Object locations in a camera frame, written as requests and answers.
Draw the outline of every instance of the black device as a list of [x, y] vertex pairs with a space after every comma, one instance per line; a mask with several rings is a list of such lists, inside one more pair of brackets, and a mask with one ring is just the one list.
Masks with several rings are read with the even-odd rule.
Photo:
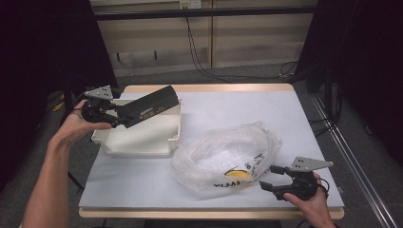
[[[91, 123], [110, 123], [112, 127], [123, 124], [129, 128], [179, 104], [171, 85], [125, 105], [111, 102], [113, 96], [109, 85], [87, 91], [85, 96], [87, 101], [81, 110], [83, 118]], [[115, 110], [117, 116], [107, 114], [108, 110]]]
[[260, 181], [260, 188], [272, 192], [278, 200], [286, 200], [283, 197], [284, 193], [291, 193], [301, 200], [308, 200], [315, 195], [317, 188], [321, 186], [317, 183], [313, 170], [333, 165], [331, 161], [296, 157], [290, 167], [270, 166], [272, 173], [290, 176], [293, 179], [291, 184], [273, 186], [271, 183]]

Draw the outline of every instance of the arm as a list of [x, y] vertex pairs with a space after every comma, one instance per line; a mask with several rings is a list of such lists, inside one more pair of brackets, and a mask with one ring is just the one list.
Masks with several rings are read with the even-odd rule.
[[[76, 108], [81, 108], [81, 101]], [[89, 123], [74, 110], [48, 142], [44, 164], [30, 195], [23, 227], [68, 227], [67, 169], [71, 146], [95, 129], [109, 129], [109, 123]]]
[[290, 193], [285, 193], [284, 198], [295, 206], [297, 206], [308, 219], [312, 226], [316, 228], [334, 228], [335, 225], [329, 214], [329, 209], [326, 203], [326, 194], [322, 188], [317, 189], [314, 197], [304, 201]]

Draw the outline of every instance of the black cable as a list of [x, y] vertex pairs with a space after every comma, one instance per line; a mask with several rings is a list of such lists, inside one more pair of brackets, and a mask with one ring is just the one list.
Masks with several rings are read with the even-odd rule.
[[324, 121], [328, 121], [329, 119], [327, 119], [327, 118], [324, 118], [324, 119], [321, 119], [321, 120], [308, 120], [308, 123], [309, 124], [316, 124], [316, 123], [320, 123], [320, 122], [324, 122]]
[[[316, 133], [316, 134], [315, 134], [315, 137], [318, 137], [319, 135], [325, 133], [326, 131], [331, 130], [334, 126], [336, 126], [336, 123], [337, 123], [337, 121], [338, 121], [338, 118], [335, 119], [333, 122], [331, 122], [330, 125], [328, 125], [328, 126], [325, 126], [325, 127], [323, 127], [323, 128], [320, 128], [320, 129], [318, 129], [318, 130], [313, 130], [314, 133]], [[321, 122], [321, 121], [329, 121], [329, 119], [325, 118], [325, 119], [323, 119], [323, 120], [314, 121], [314, 122], [312, 122], [312, 123], [310, 123], [310, 124], [315, 124], [315, 123]]]
[[62, 124], [65, 122], [67, 116], [70, 114], [71, 111], [74, 110], [74, 107], [75, 107], [78, 103], [80, 103], [81, 100], [83, 100], [82, 97], [84, 96], [85, 93], [86, 93], [85, 91], [82, 92], [82, 93], [74, 100], [74, 102], [71, 104], [71, 106], [67, 106], [67, 105], [66, 105], [65, 115], [64, 115], [64, 117], [62, 118], [62, 120], [60, 121], [60, 125], [62, 125]]
[[319, 178], [318, 180], [324, 181], [327, 184], [327, 188], [325, 186], [323, 186], [322, 184], [318, 183], [317, 186], [320, 187], [321, 189], [323, 189], [323, 191], [325, 191], [325, 196], [326, 199], [328, 199], [329, 197], [329, 189], [330, 189], [330, 184], [328, 181], [326, 181], [325, 179]]
[[[276, 77], [260, 77], [260, 76], [247, 76], [247, 75], [217, 75], [217, 74], [214, 74], [214, 73], [211, 73], [211, 72], [207, 71], [205, 68], [202, 67], [201, 62], [199, 61], [199, 56], [198, 56], [198, 52], [196, 51], [196, 45], [195, 45], [195, 41], [193, 39], [192, 30], [190, 28], [189, 19], [187, 17], [186, 17], [186, 23], [187, 23], [187, 35], [188, 35], [188, 39], [189, 39], [190, 53], [192, 55], [193, 64], [194, 64], [195, 68], [198, 70], [198, 72], [200, 72], [202, 75], [204, 75], [206, 77], [212, 77], [212, 78], [215, 78], [215, 79], [218, 79], [218, 80], [224, 81], [226, 83], [230, 83], [230, 84], [232, 84], [232, 82], [224, 80], [221, 77], [255, 78], [255, 79], [276, 79], [276, 78], [279, 78], [279, 76], [276, 76]], [[193, 51], [195, 52], [196, 60], [197, 60], [197, 62], [199, 64], [199, 66], [196, 65], [194, 55], [193, 55]]]
[[[195, 68], [198, 70], [198, 72], [200, 72], [202, 75], [204, 75], [204, 76], [206, 76], [206, 77], [215, 78], [215, 79], [218, 79], [218, 80], [220, 80], [220, 81], [223, 81], [223, 82], [232, 84], [232, 82], [229, 82], [229, 81], [227, 81], [227, 80], [225, 80], [225, 79], [222, 79], [222, 78], [220, 78], [220, 77], [218, 77], [218, 76], [216, 76], [216, 75], [214, 75], [214, 74], [211, 74], [211, 73], [207, 72], [207, 71], [202, 67], [202, 64], [201, 64], [200, 61], [199, 61], [198, 52], [196, 51], [196, 46], [195, 46], [195, 43], [194, 43], [194, 40], [193, 40], [192, 31], [191, 31], [191, 29], [190, 29], [189, 19], [188, 19], [187, 17], [186, 17], [186, 23], [187, 23], [187, 38], [188, 38], [188, 40], [189, 40], [189, 46], [190, 46], [190, 54], [192, 55], [193, 65], [194, 65]], [[199, 66], [200, 66], [201, 69], [199, 69], [198, 66], [196, 65], [195, 56], [193, 55], [193, 49], [194, 49], [194, 51], [195, 51], [195, 56], [196, 56], [196, 59], [197, 59], [197, 61], [198, 61], [198, 63], [199, 63]]]
[[[74, 107], [75, 107], [79, 102], [81, 102], [81, 97], [84, 96], [84, 93], [85, 93], [85, 92], [82, 92], [82, 93], [77, 97], [77, 99], [74, 100], [74, 102], [72, 103], [71, 107], [66, 107], [66, 109], [67, 109], [67, 110], [73, 110], [73, 109], [75, 109]], [[47, 113], [50, 112], [53, 108], [55, 108], [57, 105], [63, 103], [64, 101], [65, 101], [65, 98], [63, 98], [59, 103], [57, 103], [57, 104], [54, 105], [53, 107], [49, 108], [49, 109], [47, 110]]]
[[[291, 62], [287, 62], [287, 63], [284, 63], [283, 65], [281, 65], [281, 68], [279, 69], [280, 75], [283, 76], [283, 75], [288, 74], [288, 72], [290, 72], [291, 69], [293, 69], [293, 68], [297, 65], [297, 63], [298, 63], [298, 61], [291, 61]], [[283, 68], [284, 68], [286, 65], [289, 65], [289, 64], [292, 64], [291, 67], [290, 67], [289, 69], [287, 69], [287, 71], [283, 72], [283, 71], [282, 71]]]
[[324, 127], [324, 128], [321, 128], [321, 129], [319, 129], [319, 130], [314, 130], [314, 132], [316, 133], [315, 137], [317, 137], [317, 136], [319, 136], [319, 135], [325, 133], [326, 131], [332, 129], [332, 128], [337, 124], [337, 122], [340, 120], [340, 117], [341, 117], [341, 109], [342, 109], [342, 107], [343, 107], [343, 97], [342, 97], [342, 93], [341, 93], [341, 90], [340, 90], [339, 88], [337, 88], [337, 95], [336, 95], [336, 113], [335, 113], [335, 114], [332, 113], [332, 115], [333, 115], [333, 118], [332, 118], [332, 119], [333, 119], [333, 120], [331, 119], [332, 122], [330, 123], [329, 126], [326, 126], [326, 127]]
[[301, 225], [302, 225], [303, 223], [305, 223], [305, 222], [307, 222], [307, 220], [302, 220], [302, 221], [296, 226], [296, 228], [300, 228]]
[[104, 222], [102, 223], [102, 226], [95, 226], [95, 227], [92, 227], [92, 228], [112, 228], [112, 227], [106, 226], [106, 218], [105, 218]]

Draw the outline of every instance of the power outlet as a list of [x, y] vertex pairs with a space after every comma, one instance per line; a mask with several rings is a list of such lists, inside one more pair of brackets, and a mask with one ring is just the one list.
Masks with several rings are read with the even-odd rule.
[[201, 9], [202, 8], [202, 0], [181, 0], [179, 1], [179, 9], [187, 10], [187, 9]]
[[181, 1], [179, 1], [179, 9], [181, 9], [181, 10], [191, 9], [190, 8], [190, 0], [181, 0]]
[[191, 9], [201, 9], [202, 0], [190, 0], [190, 8]]

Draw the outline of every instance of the white plastic bag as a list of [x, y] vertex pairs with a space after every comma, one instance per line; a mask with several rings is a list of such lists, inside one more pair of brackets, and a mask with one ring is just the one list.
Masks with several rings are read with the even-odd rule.
[[170, 169], [194, 190], [241, 185], [265, 174], [281, 145], [263, 122], [212, 130], [194, 145], [180, 144]]

